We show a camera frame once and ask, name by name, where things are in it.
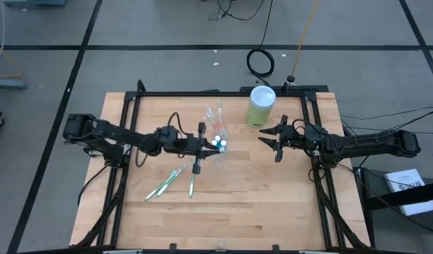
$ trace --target gray floor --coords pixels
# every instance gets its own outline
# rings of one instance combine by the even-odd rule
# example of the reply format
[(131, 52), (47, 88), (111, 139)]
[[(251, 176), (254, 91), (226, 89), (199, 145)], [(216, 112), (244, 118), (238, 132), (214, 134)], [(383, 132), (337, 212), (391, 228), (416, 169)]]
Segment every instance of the gray floor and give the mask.
[[(237, 0), (232, 12), (250, 16), (258, 2)], [(427, 44), (433, 45), (433, 0), (407, 2)], [(79, 45), (94, 3), (69, 0), (65, 8), (6, 9), (6, 42)], [(311, 7), (311, 1), (275, 0), (265, 43), (297, 44)], [(216, 11), (215, 0), (104, 0), (90, 44), (260, 42), (266, 7), (247, 22), (228, 17), (208, 21), (208, 15)], [(398, 1), (327, 0), (321, 1), (305, 44), (417, 45), (417, 40)], [(240, 86), (256, 85), (246, 67), (247, 52), (87, 51), (66, 114), (99, 116), (106, 92), (134, 90), (139, 78), (150, 91), (236, 91)], [(6, 119), (0, 130), (0, 253), (7, 250), (78, 52), (9, 53), (23, 65), (28, 89), (0, 90), (0, 110)], [(280, 85), (289, 75), (296, 52), (270, 53), (276, 68), (268, 81)], [(252, 61), (254, 68), (267, 68), (261, 56)], [(0, 75), (14, 71), (7, 60), (0, 60)], [(371, 116), (433, 105), (433, 75), (421, 51), (303, 51), (295, 76), (299, 85), (327, 85), (336, 93), (342, 114)], [(420, 114), (347, 122), (388, 128)], [(408, 130), (433, 131), (433, 115)], [(433, 135), (419, 134), (418, 138), (422, 147), (418, 157), (375, 156), (366, 165), (382, 171), (417, 168), (423, 176), (433, 178)], [(58, 136), (19, 251), (67, 247), (87, 165), (81, 149), (63, 145)], [(379, 249), (433, 253), (433, 236), (404, 234), (381, 225), (375, 233)]]

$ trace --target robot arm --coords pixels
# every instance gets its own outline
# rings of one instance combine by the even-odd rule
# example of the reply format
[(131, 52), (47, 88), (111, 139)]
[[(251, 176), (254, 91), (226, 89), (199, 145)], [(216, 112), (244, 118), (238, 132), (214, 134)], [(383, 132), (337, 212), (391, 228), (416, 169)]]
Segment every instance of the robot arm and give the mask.
[(318, 156), (322, 164), (335, 167), (340, 160), (367, 155), (390, 154), (397, 157), (411, 158), (420, 152), (419, 143), (414, 133), (409, 131), (383, 131), (368, 135), (340, 137), (320, 127), (306, 123), (304, 135), (299, 134), (294, 123), (287, 125), (287, 116), (282, 116), (280, 123), (273, 128), (260, 130), (270, 135), (279, 135), (278, 140), (259, 138), (277, 152), (276, 162), (283, 156), (283, 147), (304, 150), (308, 155)]
[(190, 133), (186, 138), (179, 138), (179, 131), (174, 126), (165, 126), (157, 128), (153, 133), (141, 134), (96, 119), (91, 114), (69, 114), (62, 136), (67, 143), (83, 145), (84, 151), (89, 155), (94, 152), (102, 153), (105, 164), (112, 167), (128, 163), (124, 160), (130, 147), (138, 147), (141, 152), (150, 156), (158, 156), (162, 150), (178, 155), (196, 156), (193, 173), (199, 174), (200, 159), (220, 153), (218, 147), (211, 145), (203, 137), (205, 130), (205, 124), (199, 123), (198, 137)]

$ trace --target black metal frame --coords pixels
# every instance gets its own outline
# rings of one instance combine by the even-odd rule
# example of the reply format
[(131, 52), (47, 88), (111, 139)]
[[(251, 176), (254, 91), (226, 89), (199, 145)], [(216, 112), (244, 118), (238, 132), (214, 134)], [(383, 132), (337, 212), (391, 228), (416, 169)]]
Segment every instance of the black metal frame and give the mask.
[[(131, 125), (130, 130), (134, 131), (136, 129), (136, 119), (138, 116), (138, 110), (141, 102), (142, 97), (249, 97), (250, 92), (254, 87), (242, 87), (239, 92), (219, 92), (218, 90), (211, 90), (211, 91), (204, 91), (204, 92), (147, 92), (144, 86), (142, 85), (141, 81), (138, 81), (138, 90), (135, 92), (126, 92), (125, 98), (124, 98), (124, 106), (122, 107), (122, 113), (121, 113), (121, 119), (120, 119), (120, 126), (125, 127), (126, 125), (126, 118), (128, 116), (128, 108), (132, 100), (134, 100), (134, 109), (131, 115)], [(311, 102), (312, 110), (314, 113), (314, 121), (315, 124), (321, 125), (321, 119), (319, 114), (319, 108), (318, 103), (316, 100), (316, 92), (328, 92), (328, 88), (325, 85), (316, 85), (316, 86), (300, 86), (300, 87), (288, 87), (286, 85), (282, 87), (272, 87), (277, 97), (298, 97), (301, 99), (301, 105), (302, 105), (302, 113), (303, 118), (305, 121), (310, 122), (311, 119), (309, 117), (309, 110), (307, 107), (307, 101)], [(109, 180), (108, 180), (108, 187), (107, 192), (105, 195), (105, 204), (103, 209), (106, 210), (108, 208), (109, 202), (112, 199), (113, 192), (114, 192), (114, 185), (117, 175), (117, 168), (112, 168), (111, 172), (109, 174)], [(121, 175), (121, 184), (123, 183), (125, 186), (122, 188), (125, 190), (126, 187), (126, 178), (128, 177), (128, 171), (129, 166), (126, 165), (125, 167), (121, 168), (122, 175)], [(330, 169), (326, 170), (326, 181), (328, 184), (328, 195), (331, 199), (331, 202), (337, 209), (337, 200), (336, 200), (336, 192), (332, 181), (332, 175)], [(122, 198), (119, 201), (119, 204), (117, 205), (115, 214), (114, 214), (114, 224), (112, 228), (112, 233), (110, 236), (110, 242), (108, 248), (112, 248), (113, 246), (117, 245), (117, 238), (119, 235), (119, 227), (120, 227), (120, 221), (121, 221), (121, 210), (123, 206), (123, 196), (124, 192), (122, 194)], [(330, 247), (332, 247), (331, 243), (331, 233), (329, 231), (329, 225), (328, 225), (328, 218), (326, 214), (326, 208), (324, 207), (324, 204), (319, 200), (319, 211), (320, 211), (320, 220), (322, 225), (322, 231), (324, 236), (324, 243), (326, 250), (328, 250)], [(337, 238), (338, 238), (338, 244), (341, 247), (345, 247), (345, 241), (343, 237), (343, 233), (340, 230), (340, 227), (335, 224), (336, 231), (337, 231)], [(97, 237), (97, 245), (102, 246), (105, 242), (105, 232), (106, 232), (106, 225), (102, 227), (100, 230), (98, 237)], [(69, 249), (69, 251), (74, 252), (80, 250), (82, 247), (75, 247)], [(193, 250), (193, 253), (208, 253), (208, 251), (211, 250)], [(152, 252), (152, 253), (161, 253), (163, 250), (143, 250), (143, 253)], [(255, 253), (270, 253), (270, 251), (255, 251)], [(296, 253), (295, 251), (286, 252), (281, 251), (281, 253)]]
[[(131, 125), (130, 130), (134, 131), (136, 130), (136, 119), (138, 118), (138, 110), (141, 104), (141, 98), (142, 97), (248, 97), (250, 95), (251, 90), (254, 87), (242, 87), (239, 92), (220, 92), (219, 90), (209, 90), (209, 91), (203, 91), (203, 92), (147, 92), (145, 87), (143, 86), (141, 81), (138, 81), (138, 89), (134, 92), (126, 92), (124, 97), (124, 106), (122, 107), (122, 113), (120, 118), (120, 126), (125, 127), (126, 125), (126, 119), (128, 117), (128, 110), (129, 105), (132, 101), (134, 101), (134, 108), (131, 115)], [(316, 99), (316, 92), (328, 92), (328, 88), (324, 85), (317, 85), (317, 86), (300, 86), (300, 87), (289, 87), (287, 85), (284, 85), (282, 87), (272, 87), (277, 97), (297, 97), (301, 100), (302, 105), (302, 114), (303, 119), (305, 121), (311, 122), (311, 119), (309, 117), (309, 109), (307, 106), (307, 102), (310, 102), (312, 106), (312, 111), (314, 114), (314, 123), (316, 125), (321, 125), (321, 119), (320, 119), (320, 113), (318, 108), (318, 102)], [(130, 159), (131, 153), (127, 153), (125, 156), (127, 156), (127, 159)], [(312, 166), (315, 169), (314, 160), (311, 160)], [(338, 203), (336, 200), (336, 191), (333, 185), (333, 178), (331, 174), (331, 170), (328, 167), (324, 166), (324, 170), (326, 172), (326, 182), (327, 182), (327, 193), (328, 197), (331, 201), (331, 204), (333, 205), (333, 208), (335, 208), (336, 211), (338, 211)], [(109, 206), (110, 201), (113, 198), (113, 192), (114, 192), (114, 185), (116, 181), (117, 176), (117, 168), (112, 168), (109, 179), (108, 179), (108, 187), (107, 187), (107, 193), (105, 196), (105, 203), (104, 203), (104, 210), (106, 210)], [(121, 198), (119, 202), (117, 203), (117, 206), (115, 207), (115, 213), (114, 213), (114, 224), (112, 228), (112, 233), (110, 236), (110, 242), (109, 245), (103, 245), (105, 242), (105, 232), (106, 232), (106, 223), (107, 219), (105, 221), (105, 225), (102, 226), (101, 230), (99, 231), (99, 234), (97, 236), (97, 242), (96, 246), (73, 246), (72, 248), (66, 248), (66, 249), (58, 249), (58, 250), (42, 250), (42, 251), (35, 251), (35, 252), (29, 252), (29, 253), (37, 253), (37, 254), (60, 254), (60, 253), (103, 253), (104, 251), (108, 250), (116, 250), (117, 246), (117, 238), (119, 235), (119, 227), (121, 222), (121, 211), (123, 209), (123, 202), (124, 202), (124, 194), (125, 194), (125, 188), (126, 188), (126, 182), (128, 178), (128, 172), (129, 172), (129, 164), (121, 168), (122, 174), (121, 174), (121, 181), (120, 184), (122, 184), (122, 193)], [(314, 178), (317, 179), (318, 176), (318, 170), (313, 170), (314, 172)], [(318, 183), (315, 181), (316, 191), (318, 191)], [(318, 199), (319, 204), (319, 214), (320, 214), (320, 220), (321, 220), (321, 229), (323, 231), (323, 237), (324, 237), (324, 243), (326, 247), (326, 251), (333, 251), (338, 253), (395, 253), (395, 252), (389, 252), (385, 250), (372, 250), (372, 249), (359, 249), (359, 248), (346, 248), (345, 245), (345, 238), (343, 235), (343, 232), (340, 228), (340, 226), (334, 221), (334, 225), (336, 228), (337, 233), (337, 242), (338, 246), (335, 247), (331, 243), (331, 232), (329, 231), (329, 225), (328, 225), (328, 218), (326, 214), (326, 207), (324, 203)], [(372, 232), (372, 229), (369, 228), (370, 223), (367, 222), (366, 217), (366, 223), (367, 223), (367, 229), (369, 231), (369, 237), (370, 241), (372, 243), (372, 246), (374, 246), (374, 238), (370, 235), (370, 231)], [(195, 253), (195, 254), (204, 254), (204, 253), (299, 253), (298, 250), (279, 250), (279, 246), (272, 246), (272, 250), (178, 250), (176, 243), (170, 244), (170, 249), (164, 249), (164, 250), (146, 250), (143, 249), (142, 253)]]

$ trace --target cable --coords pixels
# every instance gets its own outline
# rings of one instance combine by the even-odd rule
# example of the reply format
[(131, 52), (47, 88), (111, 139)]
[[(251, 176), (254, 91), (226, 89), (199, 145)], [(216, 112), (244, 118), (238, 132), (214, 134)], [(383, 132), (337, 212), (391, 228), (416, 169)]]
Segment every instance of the cable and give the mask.
[[(227, 8), (227, 12), (230, 10), (230, 8), (232, 8), (232, 1), (234, 1), (234, 0), (229, 0), (230, 4), (229, 4), (229, 8)], [(221, 18), (224, 18), (227, 15), (227, 12), (225, 12), (222, 15), (218, 16), (217, 18), (211, 18), (214, 15), (218, 15), (221, 11), (222, 11), (221, 7), (218, 7), (218, 12), (210, 14), (209, 17), (208, 17), (208, 20), (209, 21), (215, 21), (215, 20), (220, 20)]]
[(411, 123), (414, 123), (414, 122), (416, 122), (416, 121), (419, 121), (420, 119), (422, 119), (422, 118), (424, 118), (424, 117), (426, 117), (426, 116), (429, 116), (429, 115), (431, 115), (431, 114), (433, 114), (433, 111), (430, 111), (430, 112), (424, 114), (423, 116), (419, 116), (419, 117), (417, 117), (417, 118), (414, 118), (413, 120), (408, 121), (408, 122), (406, 122), (406, 123), (398, 124), (398, 125), (396, 125), (396, 126), (394, 126), (394, 127), (392, 127), (392, 128), (389, 128), (388, 130), (397, 130), (397, 129), (403, 128), (403, 127), (407, 126), (408, 124), (411, 124)]
[(232, 17), (232, 18), (236, 19), (236, 20), (248, 21), (248, 20), (251, 20), (253, 17), (255, 17), (255, 15), (257, 15), (257, 13), (259, 12), (259, 10), (260, 10), (261, 6), (263, 5), (264, 1), (265, 1), (265, 0), (261, 0), (260, 5), (259, 5), (259, 7), (257, 8), (256, 12), (255, 12), (254, 14), (252, 14), (252, 16), (249, 17), (249, 18), (238, 18), (237, 16), (234, 16), (234, 15), (228, 13), (230, 7), (232, 6), (232, 0), (230, 0), (230, 6), (229, 6), (229, 8), (228, 8), (227, 10), (224, 10), (224, 9), (223, 9), (223, 7), (221, 6), (219, 0), (218, 0), (218, 6), (219, 6), (220, 10), (222, 10), (222, 11), (224, 12), (223, 15), (227, 15), (227, 16), (229, 16), (229, 17)]
[[(309, 178), (309, 180), (312, 182), (312, 183), (315, 183), (315, 180), (313, 180), (313, 179), (311, 179), (310, 178), (310, 172), (312, 172), (312, 169), (313, 168), (311, 168), (310, 170), (309, 170), (309, 172), (307, 172), (307, 177)], [(318, 182), (321, 182), (321, 180), (323, 180), (323, 178), (326, 176), (326, 171), (323, 171), (323, 176), (320, 176), (320, 179), (318, 180)]]
[(298, 66), (299, 55), (301, 54), (302, 43), (304, 42), (304, 38), (306, 37), (307, 31), (309, 30), (310, 23), (312, 22), (312, 19), (314, 18), (314, 14), (315, 14), (315, 10), (316, 10), (317, 5), (318, 5), (318, 0), (315, 0), (314, 5), (312, 6), (312, 10), (310, 12), (309, 19), (307, 20), (306, 26), (304, 28), (304, 31), (302, 31), (301, 39), (299, 39), (298, 50), (296, 52), (296, 57), (295, 57), (295, 64), (293, 65), (293, 71), (292, 71), (292, 75), (291, 75), (293, 80), (295, 79), (295, 71), (296, 71), (296, 68)]
[(306, 132), (306, 128), (304, 128), (304, 127), (302, 127), (302, 126), (298, 126), (298, 127), (296, 127), (295, 130), (297, 131), (299, 128), (303, 129), (303, 130), (304, 130), (304, 133)]
[(9, 53), (6, 53), (2, 48), (0, 48), (0, 54), (3, 54), (9, 61), (12, 62), (13, 65), (18, 67), (18, 70), (20, 71), (19, 74), (11, 74), (11, 75), (3, 75), (0, 76), (0, 78), (22, 78), (23, 77), (23, 67), (21, 64), (19, 64)]
[(348, 125), (348, 123), (346, 123), (343, 119), (341, 119), (342, 123), (344, 123), (355, 135), (357, 135), (357, 133), (351, 128), (351, 126)]
[(139, 161), (138, 161), (138, 157), (139, 157), (139, 148), (136, 149), (136, 158), (135, 158), (135, 160), (134, 160), (134, 164), (135, 164), (138, 168), (142, 167), (142, 166), (144, 165), (144, 163), (146, 162), (147, 156), (148, 156), (148, 155), (146, 154), (146, 155), (144, 156), (143, 161), (142, 161), (141, 163), (139, 163)]
[(370, 157), (370, 155), (367, 155), (367, 156), (362, 160), (362, 162), (359, 164), (359, 166), (357, 166), (357, 167), (361, 167), (361, 166), (364, 164), (364, 162), (365, 162), (369, 157)]
[(389, 180), (389, 179), (385, 179), (384, 177), (378, 176), (377, 174), (371, 172), (371, 171), (370, 171), (368, 168), (366, 168), (366, 167), (363, 167), (362, 169), (365, 170), (365, 171), (367, 171), (369, 174), (371, 174), (371, 175), (373, 175), (373, 176), (379, 178), (379, 179), (382, 179), (382, 180), (385, 180), (385, 181), (388, 181), (388, 182), (391, 182), (391, 183), (403, 184), (403, 185), (406, 185), (406, 186), (410, 186), (411, 188), (414, 188), (414, 186), (412, 186), (412, 185), (410, 185), (410, 184), (407, 184), (407, 183), (400, 183), (400, 182), (397, 182), (397, 181), (392, 181), (392, 180)]
[(419, 110), (423, 110), (423, 109), (433, 109), (433, 106), (430, 107), (421, 107), (419, 109), (411, 109), (411, 110), (406, 110), (406, 111), (402, 111), (402, 112), (398, 112), (398, 113), (393, 113), (393, 114), (382, 114), (382, 115), (378, 115), (378, 116), (370, 116), (370, 117), (357, 117), (357, 116), (346, 116), (346, 115), (340, 115), (342, 117), (346, 117), (346, 118), (351, 118), (351, 119), (357, 119), (357, 120), (370, 120), (370, 119), (377, 119), (377, 118), (381, 118), (381, 117), (385, 117), (385, 116), (396, 116), (399, 114), (407, 114), (410, 112), (414, 112), (414, 111), (419, 111)]
[[(359, 130), (368, 130), (368, 131), (387, 131), (384, 129), (379, 129), (379, 128), (364, 128), (364, 127), (351, 127), (354, 129), (359, 129)], [(425, 132), (425, 131), (410, 131), (412, 133), (419, 133), (419, 134), (431, 134), (433, 135), (433, 132)]]
[(99, 176), (108, 166), (105, 165), (101, 170), (99, 170), (93, 177), (89, 179), (89, 181), (82, 187), (80, 194), (78, 194), (78, 206), (80, 206), (81, 196), (84, 193), (84, 190), (89, 186), (89, 184), (94, 181), (97, 176)]
[(376, 194), (374, 191), (372, 191), (370, 188), (368, 188), (365, 183), (359, 178), (359, 176), (353, 172), (349, 167), (342, 165), (342, 164), (338, 164), (346, 169), (348, 169), (351, 173), (353, 173), (355, 175), (355, 178), (358, 179), (359, 183), (366, 189), (368, 190), (371, 194), (373, 194), (376, 198), (378, 198), (379, 201), (381, 201), (385, 206), (387, 206), (389, 209), (393, 210), (394, 212), (396, 212), (397, 214), (399, 214), (400, 216), (402, 216), (403, 218), (407, 219), (409, 222), (412, 222), (413, 224), (420, 226), (423, 229), (426, 229), (430, 232), (433, 233), (433, 229), (429, 228), (428, 226), (425, 226), (424, 224), (421, 224), (419, 222), (416, 222), (415, 220), (409, 218), (408, 216), (404, 215), (403, 213), (401, 213), (399, 210), (397, 210), (395, 207), (391, 206), (390, 204), (388, 204), (380, 195)]
[[(267, 77), (271, 76), (271, 74), (273, 74), (275, 64), (274, 64), (273, 56), (269, 52), (267, 52), (265, 49), (262, 49), (262, 46), (263, 46), (263, 42), (265, 41), (266, 31), (268, 30), (268, 24), (270, 23), (270, 16), (271, 16), (271, 9), (272, 8), (273, 8), (273, 0), (270, 1), (270, 9), (268, 11), (268, 17), (266, 19), (265, 30), (263, 31), (263, 38), (261, 39), (261, 43), (260, 43), (258, 48), (252, 49), (246, 56), (246, 65), (247, 65), (247, 68), (249, 69), (249, 71), (251, 72), (251, 74), (256, 76), (259, 80), (261, 80), (267, 86), (269, 86), (270, 84), (267, 81), (265, 81), (263, 78), (267, 78)], [(265, 73), (256, 72), (251, 66), (251, 56), (255, 52), (262, 53), (270, 61), (270, 69), (268, 71), (266, 71)]]
[(186, 133), (186, 132), (183, 131), (182, 124), (180, 123), (180, 116), (179, 116), (179, 113), (177, 113), (177, 112), (172, 113), (172, 115), (169, 117), (169, 120), (167, 120), (167, 127), (169, 127), (171, 125), (171, 121), (174, 118), (174, 116), (177, 116), (177, 122), (179, 123), (179, 129), (180, 129), (180, 131), (184, 135), (189, 135), (190, 133)]
[(2, 38), (1, 38), (1, 48), (0, 48), (0, 56), (1, 53), (3, 52), (4, 49), (4, 42), (6, 40), (6, 19), (5, 19), (5, 15), (6, 15), (6, 9), (4, 7), (3, 1), (1, 1), (1, 15), (2, 15), (2, 20), (3, 20), (3, 31), (2, 31)]
[[(297, 129), (298, 129), (299, 127), (301, 127), (301, 128), (304, 129), (304, 135), (306, 135), (306, 129), (305, 129), (304, 127), (302, 127), (302, 126), (295, 127), (295, 123), (298, 122), (298, 121), (301, 121), (301, 122), (304, 122), (304, 123), (308, 124), (308, 125), (311, 126), (311, 127), (312, 127), (316, 132), (317, 132), (317, 133), (320, 133), (320, 134), (322, 134), (322, 135), (326, 135), (328, 138), (330, 138), (330, 139), (334, 142), (334, 144), (335, 144), (336, 147), (338, 148), (338, 143), (337, 143), (336, 139), (334, 139), (333, 136), (329, 135), (328, 133), (323, 133), (322, 131), (317, 130), (317, 129), (315, 128), (315, 126), (314, 126), (312, 123), (310, 123), (310, 122), (308, 122), (308, 121), (305, 121), (304, 119), (295, 119), (295, 120), (292, 122), (292, 127), (295, 129), (295, 131), (297, 131)], [(303, 150), (304, 150), (304, 152), (306, 153), (307, 156), (311, 157), (311, 156), (310, 156), (310, 153), (307, 151), (307, 150), (308, 150), (307, 147), (305, 147), (305, 149), (303, 149)], [(337, 149), (337, 157), (340, 157), (340, 152), (338, 151), (338, 149)]]

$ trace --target wooden tabletop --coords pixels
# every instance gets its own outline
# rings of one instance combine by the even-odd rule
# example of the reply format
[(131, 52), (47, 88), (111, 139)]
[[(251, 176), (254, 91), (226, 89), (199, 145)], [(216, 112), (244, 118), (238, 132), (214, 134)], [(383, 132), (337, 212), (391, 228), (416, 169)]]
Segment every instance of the wooden tabletop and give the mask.
[[(108, 93), (102, 119), (119, 124), (124, 93)], [(333, 93), (317, 93), (321, 122), (329, 133), (343, 134)], [(196, 176), (194, 195), (189, 197), (191, 157), (183, 159), (165, 152), (148, 157), (137, 168), (131, 157), (129, 177), (119, 230), (118, 248), (179, 249), (323, 250), (324, 239), (315, 185), (307, 173), (310, 159), (301, 150), (285, 149), (281, 163), (275, 153), (257, 137), (267, 136), (248, 127), (244, 115), (248, 97), (142, 97), (136, 131), (152, 133), (166, 126), (177, 111), (184, 131), (197, 133), (206, 107), (223, 102), (227, 126), (227, 152), (207, 158)], [(280, 117), (302, 119), (299, 98), (278, 97), (268, 123)], [(131, 116), (128, 117), (128, 128)], [(349, 160), (341, 162), (351, 167)], [(187, 168), (159, 197), (144, 198), (180, 165)], [(102, 168), (102, 158), (90, 159), (86, 181)], [(339, 167), (332, 170), (340, 214), (361, 241), (369, 245), (367, 229), (353, 175)], [(96, 179), (81, 198), (71, 243), (79, 242), (102, 212), (109, 170)], [(328, 213), (332, 244), (337, 245), (333, 220)], [(113, 218), (109, 219), (105, 243), (109, 243)]]

